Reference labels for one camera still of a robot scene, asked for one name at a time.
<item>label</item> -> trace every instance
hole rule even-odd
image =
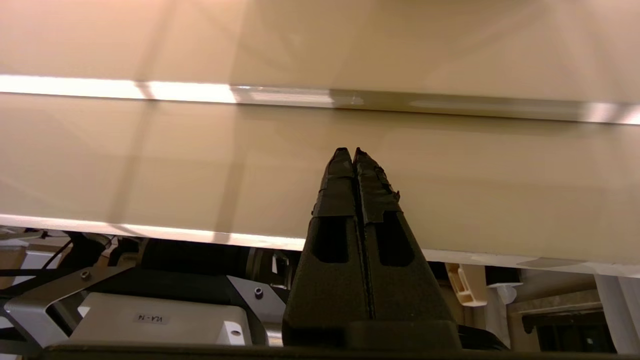
[[[133,318],[133,322],[155,323],[158,325],[166,325],[169,323],[169,317],[157,314],[138,313]]]

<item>black cable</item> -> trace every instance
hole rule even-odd
[[[49,258],[49,260],[47,260],[47,262],[44,264],[44,266],[42,267],[43,269],[46,269],[47,266],[49,266],[49,264],[51,264],[51,262],[53,261],[53,259],[55,259],[56,257],[58,257],[58,255],[60,255],[69,245],[71,245],[71,240],[67,241],[66,244],[62,245],[62,247],[60,249],[58,249],[58,251],[56,251],[55,254],[53,254],[53,256],[51,256]]]

